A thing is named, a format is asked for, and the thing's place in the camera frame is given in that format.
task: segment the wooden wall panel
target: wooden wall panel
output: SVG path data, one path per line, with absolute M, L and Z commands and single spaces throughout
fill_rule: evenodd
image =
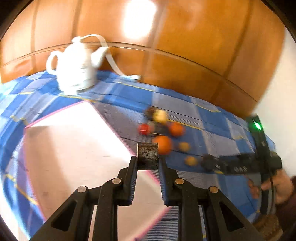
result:
M 36 8 L 33 1 L 14 20 L 1 41 L 2 64 L 31 53 L 33 15 Z
M 83 0 L 75 33 L 77 36 L 99 34 L 108 42 L 123 42 L 147 46 L 151 33 L 149 26 L 147 26 L 147 34 L 143 33 L 138 36 L 138 33 L 144 28 L 144 23 L 149 20 L 149 17 L 156 15 L 156 12 L 154 13 L 151 9 L 153 4 L 155 4 L 157 11 L 161 11 L 159 8 L 161 1 L 163 0 L 152 0 L 148 8 L 145 8 L 145 3 L 149 3 L 149 1 L 140 0 L 136 4 L 136 0 Z M 131 3 L 135 5 L 135 9 L 127 15 L 127 7 Z M 130 29 L 128 29 L 128 33 L 125 26 L 126 18 L 133 20 L 129 23 Z M 85 41 L 98 41 L 98 39 L 90 37 L 85 39 Z
M 237 86 L 226 82 L 222 82 L 217 96 L 215 96 L 211 102 L 241 118 L 250 115 L 257 103 Z
M 170 0 L 156 48 L 224 74 L 248 7 L 249 0 Z
M 0 43 L 1 65 L 15 58 L 14 29 L 10 27 Z
M 34 50 L 70 43 L 78 0 L 39 1 Z
M 0 42 L 2 80 L 45 70 L 51 51 L 87 34 L 106 38 L 124 74 L 243 117 L 273 75 L 284 27 L 260 0 L 34 0 Z M 106 59 L 100 69 L 112 70 Z
M 260 0 L 254 0 L 250 23 L 227 78 L 256 101 L 274 73 L 284 40 L 284 25 Z
M 141 82 L 210 101 L 223 77 L 207 68 L 154 53 Z
M 32 56 L 14 60 L 0 68 L 1 81 L 6 83 L 16 78 L 33 74 Z

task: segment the table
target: table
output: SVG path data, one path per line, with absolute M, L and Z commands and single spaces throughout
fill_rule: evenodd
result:
M 138 142 L 150 142 L 153 138 L 137 131 L 137 126 L 146 122 L 144 110 L 148 106 L 166 110 L 170 121 L 180 122 L 186 129 L 184 136 L 173 138 L 175 147 L 166 159 L 168 167 L 176 169 L 179 177 L 195 186 L 219 187 L 245 217 L 254 220 L 258 205 L 244 176 L 207 174 L 200 166 L 189 167 L 183 161 L 187 155 L 253 152 L 254 143 L 244 120 L 201 99 L 135 83 L 111 72 L 98 71 L 97 78 L 100 81 L 94 87 L 75 96 L 63 95 L 56 76 L 46 71 L 0 86 L 0 179 L 6 200 L 28 237 L 34 235 L 44 220 L 27 177 L 23 130 L 29 123 L 82 100 L 92 102 L 135 153 Z M 267 139 L 274 150 L 274 143 Z M 191 144 L 189 154 L 178 151 L 180 141 Z M 178 209 L 174 207 L 142 240 L 176 240 L 177 227 Z

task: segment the orange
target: orange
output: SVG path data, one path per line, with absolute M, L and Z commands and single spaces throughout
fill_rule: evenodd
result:
M 184 134 L 185 132 L 185 128 L 177 123 L 177 122 L 173 122 L 170 126 L 169 126 L 169 130 L 170 130 L 170 134 L 174 137 L 180 137 Z
M 158 143 L 158 153 L 160 155 L 168 155 L 172 150 L 172 140 L 166 136 L 157 136 L 152 140 Z

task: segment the teapot spout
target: teapot spout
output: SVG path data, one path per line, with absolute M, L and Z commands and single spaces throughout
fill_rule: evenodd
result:
M 91 54 L 91 64 L 94 68 L 99 68 L 109 47 L 100 47 Z

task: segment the white cable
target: white cable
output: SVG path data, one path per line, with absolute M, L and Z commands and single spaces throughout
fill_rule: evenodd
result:
M 83 36 L 81 37 L 81 39 L 85 39 L 87 37 L 90 37 L 90 36 L 94 36 L 94 37 L 97 37 L 98 40 L 100 41 L 100 44 L 102 47 L 108 47 L 108 44 L 106 43 L 106 40 L 104 39 L 103 36 L 101 35 L 98 35 L 98 34 L 89 34 L 89 35 L 86 35 L 86 36 Z M 108 51 L 106 53 L 106 59 L 108 61 L 108 63 L 110 64 L 110 66 L 112 67 L 112 69 L 116 72 L 116 74 L 120 75 L 120 76 L 124 76 L 124 77 L 129 77 L 129 78 L 132 78 L 132 79 L 135 79 L 135 80 L 139 80 L 141 78 L 140 75 L 125 75 L 117 66 L 117 64 L 115 63 L 110 51 Z

